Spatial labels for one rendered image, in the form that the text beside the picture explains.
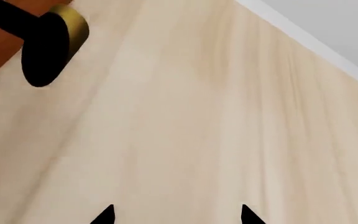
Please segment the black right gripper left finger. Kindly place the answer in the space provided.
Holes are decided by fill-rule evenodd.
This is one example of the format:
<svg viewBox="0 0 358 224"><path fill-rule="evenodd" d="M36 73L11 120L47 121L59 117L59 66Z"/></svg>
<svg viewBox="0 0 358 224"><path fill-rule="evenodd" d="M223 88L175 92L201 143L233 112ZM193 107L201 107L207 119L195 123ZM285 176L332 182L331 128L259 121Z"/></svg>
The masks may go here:
<svg viewBox="0 0 358 224"><path fill-rule="evenodd" d="M90 224L114 224L115 219L114 205L109 205Z"/></svg>

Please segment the white cabinet frame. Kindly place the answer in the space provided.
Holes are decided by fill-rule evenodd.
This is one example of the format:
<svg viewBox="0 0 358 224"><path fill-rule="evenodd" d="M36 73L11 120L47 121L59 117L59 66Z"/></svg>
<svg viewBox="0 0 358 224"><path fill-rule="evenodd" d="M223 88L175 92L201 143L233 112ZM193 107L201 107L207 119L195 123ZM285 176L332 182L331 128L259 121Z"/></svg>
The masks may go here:
<svg viewBox="0 0 358 224"><path fill-rule="evenodd" d="M354 65L348 59L335 52L332 48L322 43L320 40L307 33L304 29L291 22L288 18L271 8L261 0L235 0L240 5L277 27L286 35L299 42L302 46L311 50L324 58L329 63L335 65L354 78L358 82L358 66Z"/></svg>

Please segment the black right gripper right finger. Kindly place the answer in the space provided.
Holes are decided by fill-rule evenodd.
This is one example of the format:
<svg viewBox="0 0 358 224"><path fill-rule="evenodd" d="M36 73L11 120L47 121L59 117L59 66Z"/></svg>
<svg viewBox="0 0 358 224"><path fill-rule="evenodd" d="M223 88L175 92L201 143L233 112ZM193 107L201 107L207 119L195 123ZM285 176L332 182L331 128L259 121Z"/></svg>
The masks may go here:
<svg viewBox="0 0 358 224"><path fill-rule="evenodd" d="M241 222L242 224L266 224L247 205L242 205Z"/></svg>

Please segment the light wood drawer front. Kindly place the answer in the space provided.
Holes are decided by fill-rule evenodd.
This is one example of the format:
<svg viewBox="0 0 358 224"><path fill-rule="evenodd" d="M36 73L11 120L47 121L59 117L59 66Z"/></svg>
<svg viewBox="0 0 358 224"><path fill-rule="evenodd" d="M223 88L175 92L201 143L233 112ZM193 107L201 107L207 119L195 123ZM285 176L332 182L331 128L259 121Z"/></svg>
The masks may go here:
<svg viewBox="0 0 358 224"><path fill-rule="evenodd" d="M49 86L0 68L0 224L358 224L358 81L236 0L76 0Z"/></svg>

